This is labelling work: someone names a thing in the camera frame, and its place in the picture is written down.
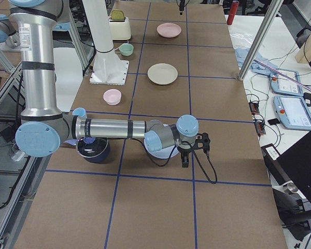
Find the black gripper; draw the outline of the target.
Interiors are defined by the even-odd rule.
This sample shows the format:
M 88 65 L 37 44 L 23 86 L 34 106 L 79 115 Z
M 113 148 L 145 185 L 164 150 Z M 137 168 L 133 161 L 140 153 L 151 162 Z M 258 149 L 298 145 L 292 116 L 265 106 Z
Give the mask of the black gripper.
M 182 15 L 182 13 L 183 13 L 183 9 L 182 8 L 185 8 L 186 1 L 185 0 L 177 0 L 176 3 L 179 6 L 179 13 L 180 13 L 180 15 Z
M 178 146 L 178 151 L 181 153 L 181 162 L 183 168 L 189 167 L 189 153 L 192 153 L 194 150 L 202 149 L 204 154 L 209 156 L 210 152 L 210 138 L 208 133 L 198 133 L 195 137 L 195 141 L 187 142 L 181 141 L 181 144 Z

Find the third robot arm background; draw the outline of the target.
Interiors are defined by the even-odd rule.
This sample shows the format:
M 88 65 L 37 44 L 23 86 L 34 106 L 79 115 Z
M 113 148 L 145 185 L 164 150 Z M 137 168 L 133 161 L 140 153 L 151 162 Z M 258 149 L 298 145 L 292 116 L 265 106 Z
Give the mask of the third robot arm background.
M 15 48 L 20 45 L 18 31 L 4 14 L 0 14 L 0 43 L 5 43 L 9 48 Z

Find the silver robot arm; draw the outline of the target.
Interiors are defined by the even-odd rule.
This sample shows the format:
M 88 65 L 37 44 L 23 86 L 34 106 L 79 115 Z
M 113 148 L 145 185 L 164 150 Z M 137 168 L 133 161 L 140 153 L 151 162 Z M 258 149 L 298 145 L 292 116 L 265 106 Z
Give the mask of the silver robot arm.
M 183 167 L 198 149 L 209 154 L 208 134 L 199 132 L 199 123 L 191 115 L 164 126 L 158 120 L 90 119 L 62 113 L 56 103 L 52 31 L 69 11 L 68 1 L 10 2 L 11 16 L 19 27 L 25 84 L 25 110 L 15 135 L 18 147 L 29 156 L 46 157 L 70 139 L 140 139 L 151 152 L 175 146 Z

